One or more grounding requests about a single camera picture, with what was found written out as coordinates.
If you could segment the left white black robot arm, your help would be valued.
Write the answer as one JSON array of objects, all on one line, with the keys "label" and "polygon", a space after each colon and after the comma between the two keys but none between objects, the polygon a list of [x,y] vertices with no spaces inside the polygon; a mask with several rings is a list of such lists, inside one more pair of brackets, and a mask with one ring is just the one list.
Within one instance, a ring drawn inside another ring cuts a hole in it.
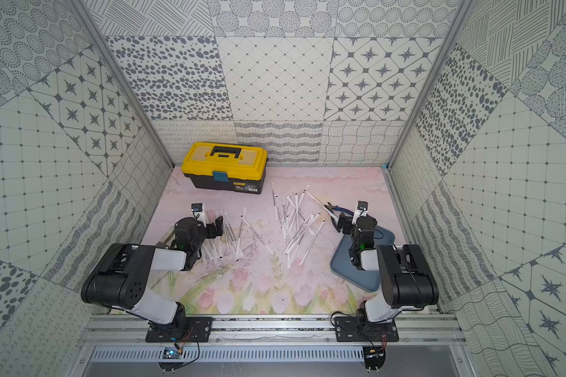
[{"label": "left white black robot arm", "polygon": [[203,243],[223,235],[223,217],[205,224],[199,218],[179,220],[169,248],[114,243],[86,278],[81,289],[85,303],[120,309],[152,325],[182,330],[186,310],[148,287],[152,271],[186,272],[202,257]]}]

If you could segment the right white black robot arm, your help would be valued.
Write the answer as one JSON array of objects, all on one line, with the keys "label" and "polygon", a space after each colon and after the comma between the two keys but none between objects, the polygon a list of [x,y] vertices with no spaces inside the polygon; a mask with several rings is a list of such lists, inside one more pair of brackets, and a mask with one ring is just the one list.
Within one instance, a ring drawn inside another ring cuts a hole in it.
[{"label": "right white black robot arm", "polygon": [[342,210],[336,230],[345,235],[334,260],[348,267],[337,274],[350,282],[359,275],[378,281],[377,294],[358,306],[360,324],[388,324],[403,311],[421,311],[438,303],[440,292],[421,247],[394,245],[390,232],[377,227],[366,208]]}]

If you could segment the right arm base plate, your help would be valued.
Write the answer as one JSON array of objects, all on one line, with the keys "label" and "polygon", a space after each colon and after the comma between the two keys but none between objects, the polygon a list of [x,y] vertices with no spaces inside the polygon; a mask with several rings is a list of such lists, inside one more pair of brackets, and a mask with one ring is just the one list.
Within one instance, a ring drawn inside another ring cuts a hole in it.
[{"label": "right arm base plate", "polygon": [[398,342],[396,323],[358,323],[356,317],[337,315],[330,318],[338,342]]}]

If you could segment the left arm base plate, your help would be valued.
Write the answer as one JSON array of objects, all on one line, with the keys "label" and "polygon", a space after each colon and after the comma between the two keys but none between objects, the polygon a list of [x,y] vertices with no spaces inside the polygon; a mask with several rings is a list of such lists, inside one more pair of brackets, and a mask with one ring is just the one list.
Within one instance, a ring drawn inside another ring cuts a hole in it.
[{"label": "left arm base plate", "polygon": [[213,317],[187,317],[182,325],[157,325],[149,323],[145,341],[149,343],[181,342],[188,339],[191,342],[208,342],[212,332]]}]

